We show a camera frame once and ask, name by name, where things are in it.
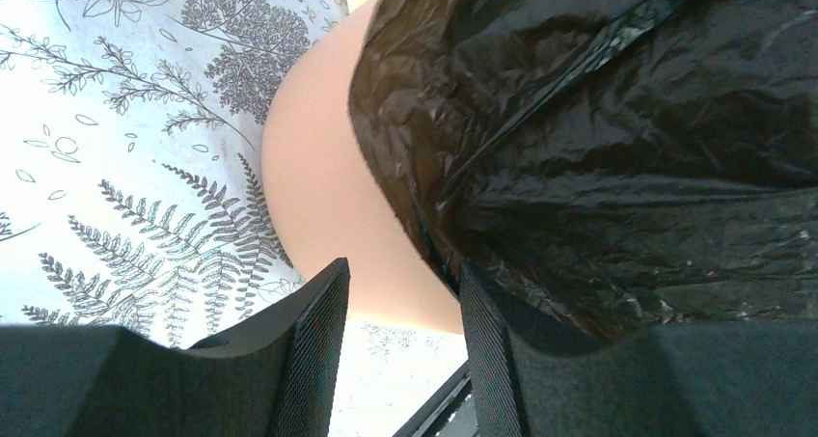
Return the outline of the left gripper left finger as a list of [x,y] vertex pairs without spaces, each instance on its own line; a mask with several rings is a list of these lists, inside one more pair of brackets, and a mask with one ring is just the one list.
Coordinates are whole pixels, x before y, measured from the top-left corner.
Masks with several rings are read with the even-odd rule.
[[335,259],[232,327],[172,349],[120,326],[1,331],[5,436],[324,436],[347,313]]

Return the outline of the orange plastic trash bin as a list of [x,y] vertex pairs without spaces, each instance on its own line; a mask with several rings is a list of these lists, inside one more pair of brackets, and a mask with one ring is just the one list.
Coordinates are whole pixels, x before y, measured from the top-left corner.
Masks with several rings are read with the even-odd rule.
[[461,334],[458,302],[405,235],[348,119],[350,82],[375,5],[368,0],[355,9],[282,81],[262,133],[266,205],[303,277],[347,259],[353,317]]

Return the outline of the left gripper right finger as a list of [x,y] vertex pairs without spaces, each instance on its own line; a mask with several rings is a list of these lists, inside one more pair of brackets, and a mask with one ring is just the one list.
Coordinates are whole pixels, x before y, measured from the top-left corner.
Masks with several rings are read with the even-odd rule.
[[483,436],[813,436],[815,322],[663,325],[600,341],[464,263]]

